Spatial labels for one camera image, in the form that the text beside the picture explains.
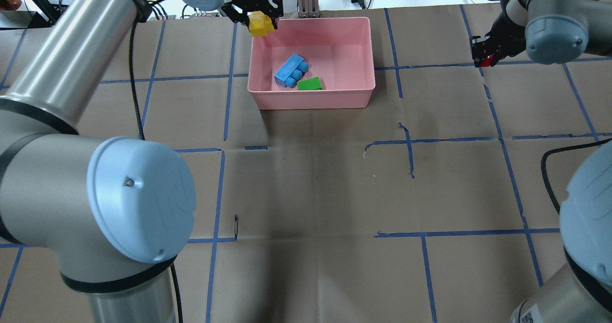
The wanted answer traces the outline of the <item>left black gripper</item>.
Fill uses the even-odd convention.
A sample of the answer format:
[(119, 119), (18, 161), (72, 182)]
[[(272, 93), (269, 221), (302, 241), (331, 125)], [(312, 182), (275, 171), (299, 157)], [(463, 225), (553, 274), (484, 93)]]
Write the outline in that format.
[(260, 11), (269, 18), (272, 24), (277, 25), (278, 20), (284, 16), (283, 0), (224, 0), (220, 7), (220, 14), (229, 18), (235, 24), (249, 25), (249, 12)]

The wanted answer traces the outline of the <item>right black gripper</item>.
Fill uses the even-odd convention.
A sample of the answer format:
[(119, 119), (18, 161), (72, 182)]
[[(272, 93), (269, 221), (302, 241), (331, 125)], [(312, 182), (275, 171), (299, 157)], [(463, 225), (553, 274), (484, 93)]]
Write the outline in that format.
[(526, 51), (525, 27), (501, 12), (489, 32), (484, 36), (475, 35), (470, 38), (470, 50), (475, 67), (481, 68), (481, 60), (489, 55), (494, 55), (498, 64), (507, 57)]

